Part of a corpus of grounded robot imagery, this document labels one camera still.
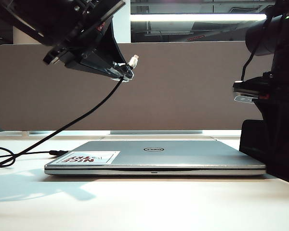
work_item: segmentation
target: fluorescent light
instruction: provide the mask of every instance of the fluorescent light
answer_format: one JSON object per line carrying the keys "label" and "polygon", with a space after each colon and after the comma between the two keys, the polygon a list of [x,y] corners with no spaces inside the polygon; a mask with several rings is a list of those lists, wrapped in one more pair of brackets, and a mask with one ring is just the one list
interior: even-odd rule
{"label": "fluorescent light", "polygon": [[233,22],[266,19],[259,13],[206,13],[206,14],[131,14],[131,22]]}

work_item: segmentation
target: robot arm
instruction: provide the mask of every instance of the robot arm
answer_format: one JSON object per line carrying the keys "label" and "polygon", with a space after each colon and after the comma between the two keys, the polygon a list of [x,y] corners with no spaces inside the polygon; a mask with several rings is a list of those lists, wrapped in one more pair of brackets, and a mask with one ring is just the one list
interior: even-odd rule
{"label": "robot arm", "polygon": [[129,64],[114,39],[112,17],[123,0],[0,0],[0,17],[53,48],[46,64],[61,60],[67,68],[113,79],[133,78],[138,56]]}

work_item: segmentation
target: white table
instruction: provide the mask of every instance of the white table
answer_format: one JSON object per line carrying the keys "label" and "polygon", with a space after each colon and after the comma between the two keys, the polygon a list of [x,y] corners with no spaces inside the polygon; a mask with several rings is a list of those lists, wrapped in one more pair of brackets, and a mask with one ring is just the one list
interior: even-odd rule
{"label": "white table", "polygon": [[[41,139],[0,133],[19,152]],[[63,135],[33,151],[71,150],[92,140],[219,139],[239,136]],[[55,177],[48,154],[21,156],[0,169],[0,231],[289,231],[289,183],[257,178]]]}

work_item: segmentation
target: laptop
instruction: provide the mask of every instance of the laptop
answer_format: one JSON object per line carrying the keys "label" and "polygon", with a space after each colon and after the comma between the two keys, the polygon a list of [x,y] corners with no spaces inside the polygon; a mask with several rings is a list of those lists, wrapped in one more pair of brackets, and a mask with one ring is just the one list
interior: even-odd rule
{"label": "laptop", "polygon": [[46,164],[45,173],[252,176],[265,164],[219,141],[90,141]]}

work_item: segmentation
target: cable connector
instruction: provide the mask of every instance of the cable connector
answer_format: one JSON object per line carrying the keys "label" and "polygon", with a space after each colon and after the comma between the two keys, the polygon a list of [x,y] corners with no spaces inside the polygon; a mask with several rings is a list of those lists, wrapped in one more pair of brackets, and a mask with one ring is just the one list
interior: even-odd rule
{"label": "cable connector", "polygon": [[131,69],[134,69],[137,66],[139,56],[135,54],[129,61],[128,65]]}
{"label": "cable connector", "polygon": [[59,151],[50,150],[50,151],[49,151],[49,154],[50,154],[50,155],[56,155],[56,156],[62,156],[63,154],[68,153],[68,152],[69,152],[69,151],[63,151],[63,150],[59,150]]}

